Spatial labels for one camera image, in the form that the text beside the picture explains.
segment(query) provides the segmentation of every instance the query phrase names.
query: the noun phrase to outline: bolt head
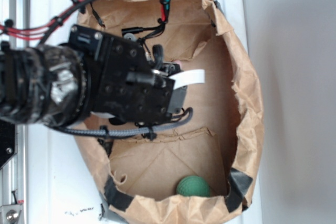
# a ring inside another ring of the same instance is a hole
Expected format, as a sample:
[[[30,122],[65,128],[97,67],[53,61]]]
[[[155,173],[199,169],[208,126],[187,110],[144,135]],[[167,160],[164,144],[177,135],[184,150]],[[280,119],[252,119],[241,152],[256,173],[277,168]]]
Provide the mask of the bolt head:
[[[13,149],[12,149],[12,148],[7,148],[7,149],[6,149],[6,153],[7,153],[7,154],[11,154],[11,153],[13,153]]]
[[[73,33],[77,32],[77,26],[72,26],[71,31],[72,31]]]
[[[131,51],[130,51],[130,55],[131,55],[131,57],[135,57],[135,56],[137,56],[137,51],[135,50],[135,49],[132,49]]]
[[[17,211],[15,210],[10,210],[8,211],[8,213],[6,214],[6,219],[8,220],[8,222],[10,224],[15,223],[19,218],[19,214]]]
[[[103,37],[103,34],[101,34],[100,32],[96,32],[96,33],[94,34],[94,38],[95,38],[96,40],[101,39],[102,37]]]

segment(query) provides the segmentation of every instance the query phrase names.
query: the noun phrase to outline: screw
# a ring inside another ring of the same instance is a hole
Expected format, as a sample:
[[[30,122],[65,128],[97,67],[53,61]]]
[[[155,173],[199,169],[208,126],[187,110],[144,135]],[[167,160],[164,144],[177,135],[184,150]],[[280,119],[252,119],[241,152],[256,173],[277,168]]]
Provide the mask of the screw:
[[[130,55],[132,56],[132,57],[135,57],[135,56],[137,56],[137,51],[135,50],[135,49],[132,49],[131,51],[130,51]]]
[[[126,94],[126,89],[123,88],[123,87],[120,87],[120,88],[119,88],[119,93],[120,93],[120,94]]]
[[[96,40],[101,39],[101,37],[103,37],[103,35],[102,35],[100,32],[96,32],[96,33],[94,34],[94,38],[95,38]]]
[[[116,46],[116,52],[121,54],[123,52],[123,48],[122,48],[122,45],[117,45]]]
[[[11,153],[13,153],[13,149],[12,149],[12,148],[7,148],[7,149],[6,149],[6,153],[7,153],[7,154],[11,154]]]
[[[17,211],[10,210],[6,214],[6,219],[8,220],[10,224],[14,224],[18,218],[19,218],[19,214],[17,213]]]
[[[71,28],[71,31],[72,31],[73,33],[77,32],[77,26],[73,26],[73,27]]]
[[[110,94],[110,93],[112,92],[112,87],[111,87],[111,85],[106,85],[106,86],[105,86],[105,92],[106,92],[107,94]]]

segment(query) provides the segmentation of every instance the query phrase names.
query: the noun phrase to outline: textured green ball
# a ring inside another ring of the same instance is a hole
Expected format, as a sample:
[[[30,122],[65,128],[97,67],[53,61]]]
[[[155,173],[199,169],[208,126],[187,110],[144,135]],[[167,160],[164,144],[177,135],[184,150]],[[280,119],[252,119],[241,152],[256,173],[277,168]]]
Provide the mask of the textured green ball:
[[[176,193],[186,197],[210,197],[210,187],[204,178],[199,176],[188,176],[179,182]]]

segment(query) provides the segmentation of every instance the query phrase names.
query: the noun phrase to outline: brown paper bag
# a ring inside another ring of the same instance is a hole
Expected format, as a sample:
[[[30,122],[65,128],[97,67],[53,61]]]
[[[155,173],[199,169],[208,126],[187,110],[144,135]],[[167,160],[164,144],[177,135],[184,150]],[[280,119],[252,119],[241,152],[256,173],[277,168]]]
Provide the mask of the brown paper bag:
[[[122,28],[156,26],[159,0],[98,0],[99,26],[87,7],[81,25],[121,36]],[[184,70],[202,68],[206,84],[188,87],[192,121],[153,142],[115,140],[110,158],[97,139],[76,137],[82,156],[110,210],[129,223],[223,223],[252,201],[264,139],[259,79],[233,28],[214,0],[172,0],[162,44],[165,60]],[[82,129],[108,125],[91,116]],[[212,196],[176,195],[185,176],[206,179]]]

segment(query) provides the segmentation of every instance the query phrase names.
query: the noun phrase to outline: white surface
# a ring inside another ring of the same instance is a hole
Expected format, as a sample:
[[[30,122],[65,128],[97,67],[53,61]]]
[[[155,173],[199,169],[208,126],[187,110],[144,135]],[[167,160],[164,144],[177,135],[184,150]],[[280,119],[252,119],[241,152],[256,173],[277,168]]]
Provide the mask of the white surface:
[[[204,69],[193,69],[176,73],[169,78],[175,80],[174,89],[178,89],[191,84],[205,83],[205,71]]]
[[[219,1],[246,46],[242,0]],[[44,24],[70,4],[70,0],[31,0],[31,25]],[[67,41],[70,26],[75,22],[73,15],[48,42],[56,45]],[[50,131],[41,125],[30,126],[28,165],[28,224],[102,223],[98,220],[101,199],[72,136]],[[230,223],[262,223],[258,183],[254,204]]]
[[[336,223],[336,0],[244,0],[265,101],[264,224]]]

